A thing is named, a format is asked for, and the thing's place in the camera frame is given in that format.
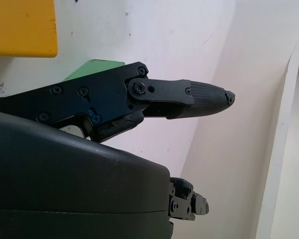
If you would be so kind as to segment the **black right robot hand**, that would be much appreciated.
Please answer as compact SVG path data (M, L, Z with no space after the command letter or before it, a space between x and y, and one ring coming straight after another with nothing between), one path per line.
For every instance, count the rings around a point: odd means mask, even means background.
M148 78L136 62L0 97L0 239L169 239L207 200L169 170L104 142L146 117L204 117L235 94Z

